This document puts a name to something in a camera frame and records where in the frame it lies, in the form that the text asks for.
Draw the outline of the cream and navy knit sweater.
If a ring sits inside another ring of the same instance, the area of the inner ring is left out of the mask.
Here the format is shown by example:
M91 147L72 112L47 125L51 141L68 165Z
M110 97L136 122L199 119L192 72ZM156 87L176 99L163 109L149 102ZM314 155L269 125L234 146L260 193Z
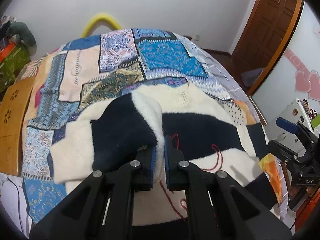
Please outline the cream and navy knit sweater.
M116 171L132 161L143 146L156 151L153 189L135 194L133 224L145 226L185 222L182 191L164 187L164 138L184 158L210 173L226 171L268 209L276 193L259 165L267 155L261 124L234 122L227 111L195 85L142 85L118 98L87 106L66 124L50 152L54 181L71 192L95 170Z

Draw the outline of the orange yellow blanket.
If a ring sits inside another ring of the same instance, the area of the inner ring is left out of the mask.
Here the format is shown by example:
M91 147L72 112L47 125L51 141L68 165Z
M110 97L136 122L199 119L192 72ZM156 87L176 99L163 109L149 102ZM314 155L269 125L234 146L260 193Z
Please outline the orange yellow blanket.
M247 125L253 125L257 123L256 119L249 111L249 107L245 102L235 99L234 102L235 105L241 109L242 114L244 114ZM259 158L259 166L268 175L269 181L276 194L277 202L278 204L280 204L282 198L282 185L275 157L269 153L263 158Z

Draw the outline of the brown wooden door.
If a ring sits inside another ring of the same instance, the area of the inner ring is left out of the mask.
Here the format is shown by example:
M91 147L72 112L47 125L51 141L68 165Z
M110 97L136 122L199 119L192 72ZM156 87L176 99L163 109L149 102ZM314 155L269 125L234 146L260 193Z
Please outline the brown wooden door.
M232 58L237 71L265 68L292 20L298 0L258 0Z

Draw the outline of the wooden lap desk board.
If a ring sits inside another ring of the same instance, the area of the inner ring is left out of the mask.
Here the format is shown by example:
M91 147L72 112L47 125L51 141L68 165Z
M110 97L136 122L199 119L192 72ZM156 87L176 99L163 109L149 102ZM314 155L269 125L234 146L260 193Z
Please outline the wooden lap desk board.
M1 102L0 166L1 172L19 176L22 168L22 125L35 77L10 86Z

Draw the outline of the blue patchwork bedspread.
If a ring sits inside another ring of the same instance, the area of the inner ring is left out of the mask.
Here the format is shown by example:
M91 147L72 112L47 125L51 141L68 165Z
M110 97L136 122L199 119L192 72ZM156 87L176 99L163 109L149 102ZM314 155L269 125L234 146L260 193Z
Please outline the blue patchwork bedspread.
M51 146L89 105L141 85L193 83L229 112L234 124L248 118L242 93L215 58L188 38L158 29L132 28L80 38L26 66L34 77L23 122L22 178L27 213L39 222L66 195L54 183Z

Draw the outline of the green patterned storage bag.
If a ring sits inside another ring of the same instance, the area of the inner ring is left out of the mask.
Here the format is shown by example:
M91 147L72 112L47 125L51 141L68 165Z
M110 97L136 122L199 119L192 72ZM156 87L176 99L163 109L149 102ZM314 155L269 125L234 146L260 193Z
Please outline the green patterned storage bag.
M5 91L12 85L23 67L30 62L28 49L24 45L16 46L4 60L1 61L1 90Z

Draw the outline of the orange box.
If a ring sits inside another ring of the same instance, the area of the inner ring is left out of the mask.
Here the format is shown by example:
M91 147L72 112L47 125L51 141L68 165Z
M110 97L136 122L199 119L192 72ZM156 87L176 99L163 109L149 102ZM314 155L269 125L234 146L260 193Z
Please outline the orange box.
M0 62L2 62L15 47L16 45L14 43L10 43L5 48L3 48L0 52Z

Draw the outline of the yellow curved bed headboard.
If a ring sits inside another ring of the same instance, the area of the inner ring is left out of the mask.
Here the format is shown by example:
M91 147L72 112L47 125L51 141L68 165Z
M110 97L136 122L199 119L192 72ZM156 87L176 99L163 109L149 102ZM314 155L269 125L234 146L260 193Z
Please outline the yellow curved bed headboard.
M91 36L93 31L99 26L99 25L106 25L111 30L120 30L122 29L122 26L109 14L106 13L98 13L94 15L89 22L86 24L84 30L82 31L81 38L86 38Z

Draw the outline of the grey plush toy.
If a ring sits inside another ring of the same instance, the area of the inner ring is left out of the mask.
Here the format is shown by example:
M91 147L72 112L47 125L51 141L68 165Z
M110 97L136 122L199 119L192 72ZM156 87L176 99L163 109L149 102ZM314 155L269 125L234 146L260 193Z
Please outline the grey plush toy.
M12 22L10 23L7 31L6 37L8 37L14 44L24 45L31 56L35 55L37 51L37 44L35 37L28 28L28 26L23 22Z

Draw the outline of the pink heart wall decal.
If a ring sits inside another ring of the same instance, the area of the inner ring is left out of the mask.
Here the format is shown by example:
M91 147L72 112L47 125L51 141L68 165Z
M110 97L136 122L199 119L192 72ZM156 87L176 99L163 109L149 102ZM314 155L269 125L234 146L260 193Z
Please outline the pink heart wall decal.
M284 52L284 56L295 67L295 88L296 91L308 94L308 98L319 102L320 81L319 74L309 71L299 57L289 48Z

